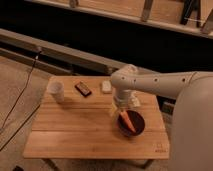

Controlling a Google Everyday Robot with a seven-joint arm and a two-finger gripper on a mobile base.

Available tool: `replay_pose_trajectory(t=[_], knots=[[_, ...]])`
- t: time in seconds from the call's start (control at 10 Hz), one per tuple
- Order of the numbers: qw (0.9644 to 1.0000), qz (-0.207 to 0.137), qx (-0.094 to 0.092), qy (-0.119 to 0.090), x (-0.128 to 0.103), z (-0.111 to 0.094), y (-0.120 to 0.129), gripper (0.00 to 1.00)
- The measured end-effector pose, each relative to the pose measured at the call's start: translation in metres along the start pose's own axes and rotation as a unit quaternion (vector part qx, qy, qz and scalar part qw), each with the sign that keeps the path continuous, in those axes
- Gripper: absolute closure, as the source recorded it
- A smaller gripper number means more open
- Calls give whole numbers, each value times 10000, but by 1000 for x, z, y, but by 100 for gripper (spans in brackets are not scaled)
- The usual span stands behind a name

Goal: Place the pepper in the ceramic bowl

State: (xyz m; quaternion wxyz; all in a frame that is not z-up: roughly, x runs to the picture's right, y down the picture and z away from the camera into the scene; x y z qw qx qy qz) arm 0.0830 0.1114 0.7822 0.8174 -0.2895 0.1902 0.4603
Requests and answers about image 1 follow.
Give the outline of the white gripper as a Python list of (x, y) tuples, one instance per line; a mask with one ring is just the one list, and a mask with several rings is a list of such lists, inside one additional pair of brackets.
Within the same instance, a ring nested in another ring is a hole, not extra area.
[(113, 104), (115, 106), (115, 115), (118, 115), (122, 110), (125, 110), (130, 105), (131, 90), (116, 89), (113, 94)]

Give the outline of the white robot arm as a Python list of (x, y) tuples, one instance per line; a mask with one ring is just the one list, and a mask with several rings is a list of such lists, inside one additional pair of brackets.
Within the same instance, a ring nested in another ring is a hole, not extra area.
[(177, 99), (185, 88), (189, 88), (190, 96), (186, 103), (197, 104), (204, 112), (213, 111), (210, 99), (213, 88), (208, 84), (213, 81), (213, 72), (177, 72), (140, 74), (134, 65), (125, 65), (115, 71), (110, 81), (115, 88), (114, 103), (118, 108), (127, 107), (132, 91), (142, 91), (169, 99)]

